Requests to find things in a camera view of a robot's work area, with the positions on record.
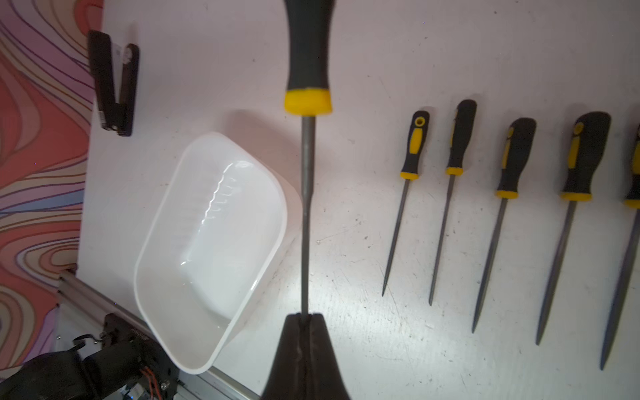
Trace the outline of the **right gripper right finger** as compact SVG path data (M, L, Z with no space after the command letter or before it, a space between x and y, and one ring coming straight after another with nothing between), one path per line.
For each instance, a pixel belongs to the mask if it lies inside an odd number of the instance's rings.
M304 398L350 399L323 315L304 321Z

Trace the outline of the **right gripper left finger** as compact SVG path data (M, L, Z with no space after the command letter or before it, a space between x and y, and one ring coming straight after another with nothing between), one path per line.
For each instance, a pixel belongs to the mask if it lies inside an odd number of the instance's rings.
M301 314L286 316L261 399L302 399Z

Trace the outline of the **black yellow file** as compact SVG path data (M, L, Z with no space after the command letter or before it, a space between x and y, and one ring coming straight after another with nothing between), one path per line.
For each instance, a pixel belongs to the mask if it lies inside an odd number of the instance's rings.
M613 300L608 315L607 326L603 338L603 346L600 356L599 369L605 370L609 357L613 350L615 339L623 314L623 309L628 294L631 277L638 252L639 244L639 128L636 128L632 155L629 159L631 181L628 193L623 200L623 205L630 209L629 216L632 217L630 223L630 233L626 249L621 262L621 267L616 282Z
M328 50L334 1L286 1L289 69L284 109L302 118L301 315L307 317L310 224L315 178L316 118L333 111L328 80Z
M446 168L446 175L448 179L448 189L446 194L446 202L443 210L443 218L438 238L438 246L435 256L435 263L433 267L433 276L430 286L430 292L428 297L428 305L433 305L435 297L435 291L438 281L438 272L441 263L443 244L445 240L446 227L448 221L448 213L450 203L453 196L453 190L455 186L455 180L457 177L463 175L463 160L465 152L473 134L473 126L476 117L478 104L475 100L465 99L461 101L457 108L454 118L454 125L452 135L450 138L450 153L448 158L448 165Z
M573 126L568 152L568 175L561 191L561 198L568 201L568 209L548 276L538 320L536 344L543 340L548 324L577 206L593 198L593 175L603 159L611 121L609 113L595 111L579 117Z
M426 141L426 136L428 134L429 121L430 121L430 113L425 110L416 111L412 117L410 130L408 132L408 142L407 142L407 148L405 153L405 160L403 163L403 168L400 173L400 177L404 180L403 191L402 191L402 196L400 200L400 205L398 208L398 215L397 215L396 223L393 230L393 238L390 245L388 261L387 261L385 274L383 278L382 296L385 295L388 287L388 281L389 281L392 266L393 266L393 260L395 256L395 250L398 242L400 228L402 225L403 212L405 209L409 186L412 181L417 180L419 177L418 165L419 165L420 157Z
M512 122L508 129L505 149L501 159L501 179L496 190L496 196L500 199L500 207L478 291L472 333L475 333L482 315L508 201L518 198L518 183L527 165L536 129L537 122L533 118L518 118Z

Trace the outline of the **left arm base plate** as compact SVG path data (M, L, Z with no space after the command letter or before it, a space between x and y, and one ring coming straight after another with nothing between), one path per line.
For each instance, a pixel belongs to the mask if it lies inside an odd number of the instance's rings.
M95 344L89 334L73 340L64 351L45 353L25 363L1 382L2 399L105 399L125 389L131 395L140 386L151 399L164 399L155 372L143 364L145 355L135 342L121 342L86 354Z

